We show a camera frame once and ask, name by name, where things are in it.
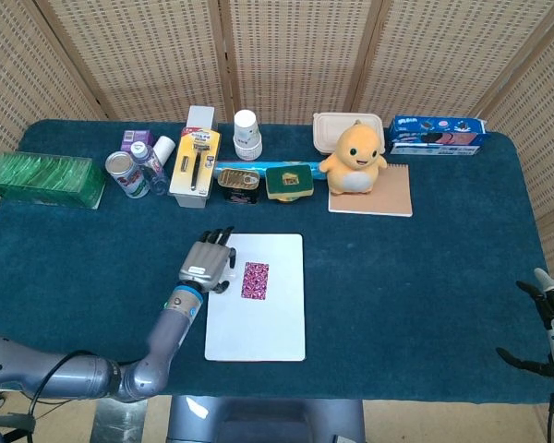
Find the metal stand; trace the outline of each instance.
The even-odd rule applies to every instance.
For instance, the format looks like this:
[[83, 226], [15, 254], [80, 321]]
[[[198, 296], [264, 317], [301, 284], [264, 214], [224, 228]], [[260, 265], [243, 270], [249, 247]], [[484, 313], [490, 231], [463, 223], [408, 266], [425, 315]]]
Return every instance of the metal stand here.
[[167, 443], [365, 443], [361, 400], [173, 396]]

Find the canned food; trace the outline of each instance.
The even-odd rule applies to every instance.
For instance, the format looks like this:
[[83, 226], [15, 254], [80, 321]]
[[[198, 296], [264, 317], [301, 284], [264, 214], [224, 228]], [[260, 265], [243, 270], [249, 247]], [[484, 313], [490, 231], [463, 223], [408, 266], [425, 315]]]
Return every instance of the canned food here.
[[119, 150], [112, 153], [104, 163], [104, 168], [129, 198], [141, 198], [148, 194], [148, 181], [127, 152]]
[[259, 182], [259, 173], [240, 169], [224, 169], [218, 177], [224, 198], [234, 203], [257, 203]]

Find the plush toy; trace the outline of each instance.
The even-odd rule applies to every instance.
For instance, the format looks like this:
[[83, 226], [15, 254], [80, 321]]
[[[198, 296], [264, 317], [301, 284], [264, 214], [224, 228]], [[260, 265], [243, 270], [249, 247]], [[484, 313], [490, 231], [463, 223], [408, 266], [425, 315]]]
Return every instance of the plush toy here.
[[336, 143], [335, 151], [321, 162], [333, 194], [371, 192], [378, 179], [379, 168], [388, 163], [380, 155], [384, 147], [376, 130], [357, 121], [346, 129]]

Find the playing card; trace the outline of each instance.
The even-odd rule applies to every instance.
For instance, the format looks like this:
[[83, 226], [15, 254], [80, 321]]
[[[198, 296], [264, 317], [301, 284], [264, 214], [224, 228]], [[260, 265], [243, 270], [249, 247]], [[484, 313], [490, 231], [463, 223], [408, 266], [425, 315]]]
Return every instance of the playing card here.
[[244, 268], [242, 297], [252, 298], [253, 300], [264, 300], [267, 294], [268, 280], [269, 265], [248, 261]]

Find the water bottle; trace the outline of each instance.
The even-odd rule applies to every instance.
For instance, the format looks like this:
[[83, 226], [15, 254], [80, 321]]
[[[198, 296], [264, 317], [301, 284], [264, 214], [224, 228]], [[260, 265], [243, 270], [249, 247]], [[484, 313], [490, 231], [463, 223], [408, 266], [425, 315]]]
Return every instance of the water bottle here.
[[166, 194], [170, 181], [154, 149], [143, 141], [136, 141], [131, 144], [131, 156], [141, 168], [154, 194], [159, 196]]

